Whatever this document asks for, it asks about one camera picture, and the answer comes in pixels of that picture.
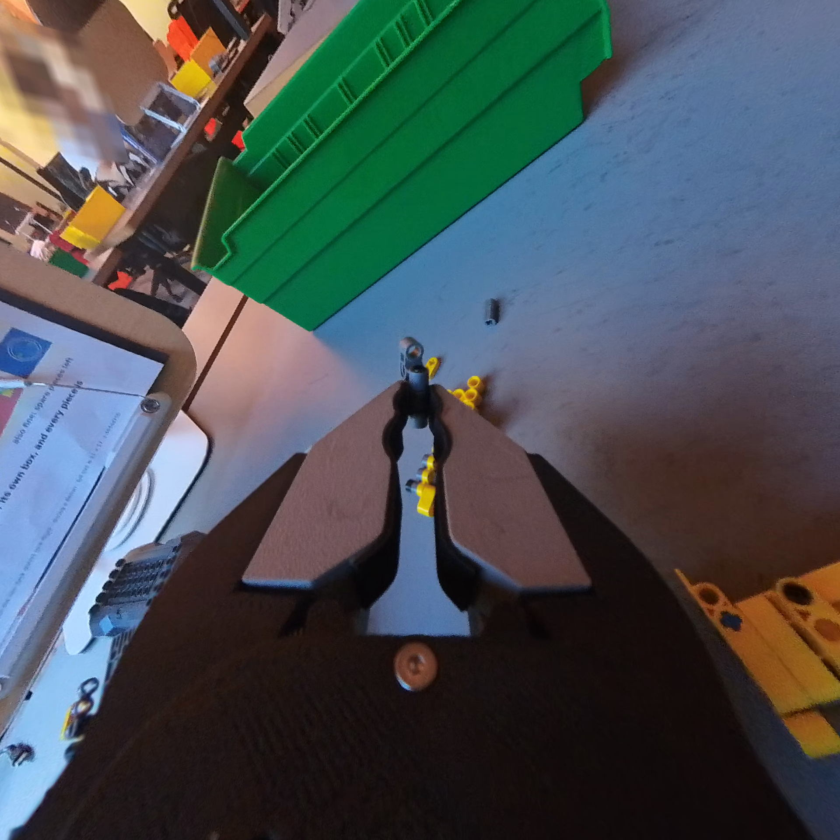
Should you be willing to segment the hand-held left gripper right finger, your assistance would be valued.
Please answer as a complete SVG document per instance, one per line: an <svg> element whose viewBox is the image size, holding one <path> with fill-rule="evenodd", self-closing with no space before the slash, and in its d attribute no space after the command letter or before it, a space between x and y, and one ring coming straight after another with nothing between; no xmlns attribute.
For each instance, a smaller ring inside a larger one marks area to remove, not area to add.
<svg viewBox="0 0 840 840"><path fill-rule="evenodd" d="M493 597L589 591L526 450L442 386L430 392L437 576L448 599L469 610Z"/></svg>

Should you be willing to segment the grey black block joint connector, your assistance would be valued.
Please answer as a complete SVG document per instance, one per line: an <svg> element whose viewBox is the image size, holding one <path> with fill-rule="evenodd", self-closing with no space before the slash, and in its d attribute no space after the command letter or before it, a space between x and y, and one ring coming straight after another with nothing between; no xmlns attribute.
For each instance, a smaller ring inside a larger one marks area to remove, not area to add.
<svg viewBox="0 0 840 840"><path fill-rule="evenodd" d="M424 346L413 337L399 342L400 372L404 382L402 408L415 429L428 426L431 391L429 372L424 362Z"/></svg>

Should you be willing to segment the printed instruction sheet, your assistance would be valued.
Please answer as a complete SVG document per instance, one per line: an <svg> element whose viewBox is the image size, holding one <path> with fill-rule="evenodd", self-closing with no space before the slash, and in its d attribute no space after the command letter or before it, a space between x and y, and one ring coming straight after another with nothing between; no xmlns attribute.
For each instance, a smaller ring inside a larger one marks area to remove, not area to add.
<svg viewBox="0 0 840 840"><path fill-rule="evenodd" d="M3 652L167 360L2 292Z"/></svg>

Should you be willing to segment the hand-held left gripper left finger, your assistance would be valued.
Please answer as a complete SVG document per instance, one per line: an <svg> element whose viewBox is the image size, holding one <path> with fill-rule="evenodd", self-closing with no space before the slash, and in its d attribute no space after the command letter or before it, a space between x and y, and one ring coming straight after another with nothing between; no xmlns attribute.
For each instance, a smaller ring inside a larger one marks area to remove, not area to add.
<svg viewBox="0 0 840 840"><path fill-rule="evenodd" d="M243 574L249 587L377 601L396 576L403 384L314 444Z"/></svg>

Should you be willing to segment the yellow storage bin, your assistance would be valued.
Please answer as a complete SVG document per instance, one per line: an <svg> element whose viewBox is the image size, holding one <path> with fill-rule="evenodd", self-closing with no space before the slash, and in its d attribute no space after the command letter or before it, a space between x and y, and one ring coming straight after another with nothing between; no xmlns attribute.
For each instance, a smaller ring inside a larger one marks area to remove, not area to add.
<svg viewBox="0 0 840 840"><path fill-rule="evenodd" d="M96 185L59 237L82 250L99 246L125 214L126 208L110 192Z"/></svg>

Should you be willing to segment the grey desk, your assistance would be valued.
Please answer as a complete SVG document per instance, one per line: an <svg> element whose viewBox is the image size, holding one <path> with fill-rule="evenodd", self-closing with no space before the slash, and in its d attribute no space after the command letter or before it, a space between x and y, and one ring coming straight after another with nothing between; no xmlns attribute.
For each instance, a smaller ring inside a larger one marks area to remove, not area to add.
<svg viewBox="0 0 840 840"><path fill-rule="evenodd" d="M679 569L742 597L838 560L838 2L610 2L576 131L315 333L249 301L192 394L209 531L2 838L838 838ZM487 327L487 299L500 301ZM404 517L371 635L238 585L294 454L404 335L532 462L593 593L478 638Z"/></svg>

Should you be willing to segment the dark grey studded block shell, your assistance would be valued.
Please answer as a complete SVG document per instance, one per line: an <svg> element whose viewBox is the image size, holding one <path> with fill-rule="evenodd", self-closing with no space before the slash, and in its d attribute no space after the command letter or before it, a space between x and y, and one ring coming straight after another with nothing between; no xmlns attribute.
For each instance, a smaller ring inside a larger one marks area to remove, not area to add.
<svg viewBox="0 0 840 840"><path fill-rule="evenodd" d="M206 534L193 531L134 549L115 565L88 612L92 637L134 632L152 601Z"/></svg>

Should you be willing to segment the small black yellow block assembly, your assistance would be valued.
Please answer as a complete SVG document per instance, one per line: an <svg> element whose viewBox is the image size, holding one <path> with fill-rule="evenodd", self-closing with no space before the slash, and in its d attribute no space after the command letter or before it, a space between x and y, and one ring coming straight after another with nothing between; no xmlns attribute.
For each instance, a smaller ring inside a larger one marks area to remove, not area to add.
<svg viewBox="0 0 840 840"><path fill-rule="evenodd" d="M433 453L423 457L422 464L413 479L405 483L405 492L416 498L416 511L427 518L435 514L437 462Z"/></svg>

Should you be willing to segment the yellow block frame assembly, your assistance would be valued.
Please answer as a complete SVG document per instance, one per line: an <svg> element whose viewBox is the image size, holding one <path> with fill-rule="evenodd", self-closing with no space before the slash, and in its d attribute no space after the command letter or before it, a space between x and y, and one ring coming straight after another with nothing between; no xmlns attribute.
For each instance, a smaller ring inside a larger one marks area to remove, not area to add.
<svg viewBox="0 0 840 840"><path fill-rule="evenodd" d="M839 563L733 601L675 575L810 759L839 753Z"/></svg>

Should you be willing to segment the instruction sheet on stand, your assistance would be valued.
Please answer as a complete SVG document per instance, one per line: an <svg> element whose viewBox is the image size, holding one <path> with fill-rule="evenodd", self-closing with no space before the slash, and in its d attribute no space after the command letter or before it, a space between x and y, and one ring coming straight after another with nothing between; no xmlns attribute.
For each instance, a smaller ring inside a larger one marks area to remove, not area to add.
<svg viewBox="0 0 840 840"><path fill-rule="evenodd" d="M47 570L10 645L2 651L5 732L192 389L196 359L184 332L164 316L11 248L2 255L3 291L168 356L150 393L142 400L139 414L112 452L108 466Z"/></svg>

